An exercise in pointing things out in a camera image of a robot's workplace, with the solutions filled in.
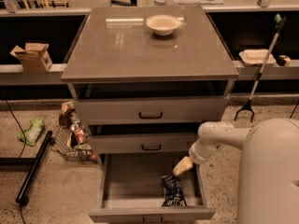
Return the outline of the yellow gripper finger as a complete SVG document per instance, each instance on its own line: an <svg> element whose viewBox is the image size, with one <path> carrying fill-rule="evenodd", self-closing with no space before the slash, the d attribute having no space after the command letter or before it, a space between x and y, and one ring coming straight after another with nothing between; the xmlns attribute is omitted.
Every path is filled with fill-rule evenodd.
<svg viewBox="0 0 299 224"><path fill-rule="evenodd" d="M189 156L185 156L173 169L175 176L182 175L184 172L191 170L193 167L193 161Z"/></svg>

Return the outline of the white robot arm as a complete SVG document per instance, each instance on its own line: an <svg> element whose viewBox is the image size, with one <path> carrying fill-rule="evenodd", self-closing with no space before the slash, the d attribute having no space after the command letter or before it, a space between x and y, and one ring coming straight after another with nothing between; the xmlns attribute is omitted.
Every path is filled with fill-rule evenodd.
<svg viewBox="0 0 299 224"><path fill-rule="evenodd" d="M237 224L299 224L299 120L268 119L252 128L205 122L173 169L181 175L224 146L241 150Z"/></svg>

